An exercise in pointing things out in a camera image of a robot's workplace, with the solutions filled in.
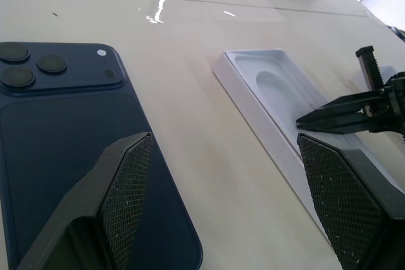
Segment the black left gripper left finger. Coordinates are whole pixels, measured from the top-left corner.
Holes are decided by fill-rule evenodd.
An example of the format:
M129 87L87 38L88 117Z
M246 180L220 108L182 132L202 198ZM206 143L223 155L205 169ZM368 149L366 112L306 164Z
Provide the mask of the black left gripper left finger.
M104 149L61 199L17 270L126 270L146 196L153 138Z

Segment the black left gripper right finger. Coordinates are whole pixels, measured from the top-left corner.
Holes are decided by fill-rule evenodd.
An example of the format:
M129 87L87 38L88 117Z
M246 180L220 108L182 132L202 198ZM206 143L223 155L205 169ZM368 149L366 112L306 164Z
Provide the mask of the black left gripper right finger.
M343 270L405 270L405 193L359 149L300 133L316 214Z

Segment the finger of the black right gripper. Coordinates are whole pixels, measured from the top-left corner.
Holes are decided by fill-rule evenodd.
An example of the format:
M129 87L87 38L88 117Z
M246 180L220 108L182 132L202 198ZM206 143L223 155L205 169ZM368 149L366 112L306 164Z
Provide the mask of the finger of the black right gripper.
M323 132L332 134L349 134L369 130L372 119L361 114L349 114L318 119L299 119L296 127L310 132Z
M382 90L373 90L339 97L318 109L304 115L304 118L332 118L349 114L359 114L360 110L367 117L388 115L388 101Z

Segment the white phone box base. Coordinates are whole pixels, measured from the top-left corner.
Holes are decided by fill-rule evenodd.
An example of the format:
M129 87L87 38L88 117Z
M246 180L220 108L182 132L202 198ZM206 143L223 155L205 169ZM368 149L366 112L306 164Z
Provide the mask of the white phone box base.
M297 145L296 119L326 104L325 97L282 49L225 51L213 73L322 230Z

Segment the dark blurred object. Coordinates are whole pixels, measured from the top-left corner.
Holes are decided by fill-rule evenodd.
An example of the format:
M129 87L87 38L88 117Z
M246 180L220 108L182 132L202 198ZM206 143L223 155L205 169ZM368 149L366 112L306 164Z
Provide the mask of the dark blurred object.
M398 29L397 27L391 27L390 29L398 38L405 42L405 30Z

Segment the dark blue smartphone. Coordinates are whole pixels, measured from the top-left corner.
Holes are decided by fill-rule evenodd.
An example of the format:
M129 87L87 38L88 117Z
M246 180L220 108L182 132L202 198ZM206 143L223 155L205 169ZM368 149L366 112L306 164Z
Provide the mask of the dark blue smartphone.
M153 147L126 270L199 270L201 242L119 54L104 44L0 42L0 203L9 270L104 149L145 132Z

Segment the clear tape strip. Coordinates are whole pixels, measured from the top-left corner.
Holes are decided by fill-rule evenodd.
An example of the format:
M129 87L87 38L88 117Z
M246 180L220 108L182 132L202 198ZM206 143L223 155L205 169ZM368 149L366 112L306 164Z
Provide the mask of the clear tape strip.
M137 0L137 12L153 25L162 24L161 14L166 0Z

